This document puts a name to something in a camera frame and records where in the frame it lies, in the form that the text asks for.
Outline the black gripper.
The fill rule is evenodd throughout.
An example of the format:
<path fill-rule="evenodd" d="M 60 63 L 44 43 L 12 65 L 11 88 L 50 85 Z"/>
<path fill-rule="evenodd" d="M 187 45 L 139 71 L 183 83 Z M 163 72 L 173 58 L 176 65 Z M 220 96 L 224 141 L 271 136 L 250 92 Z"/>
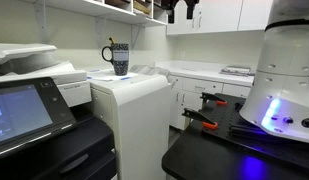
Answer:
<path fill-rule="evenodd" d="M 184 3 L 187 6 L 187 20 L 193 19 L 193 12 L 195 10 L 195 5 L 199 3 L 200 0 L 161 0 L 161 7 L 166 10 L 168 15 L 168 23 L 175 23 L 175 11 L 173 9 L 180 3 Z"/>

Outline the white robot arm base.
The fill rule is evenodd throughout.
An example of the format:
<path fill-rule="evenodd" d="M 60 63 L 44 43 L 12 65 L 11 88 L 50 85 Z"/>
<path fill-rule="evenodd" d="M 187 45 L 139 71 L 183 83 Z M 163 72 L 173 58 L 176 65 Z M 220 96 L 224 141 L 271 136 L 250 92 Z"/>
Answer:
<path fill-rule="evenodd" d="M 240 115 L 270 135 L 309 143 L 309 0 L 273 0 Z"/>

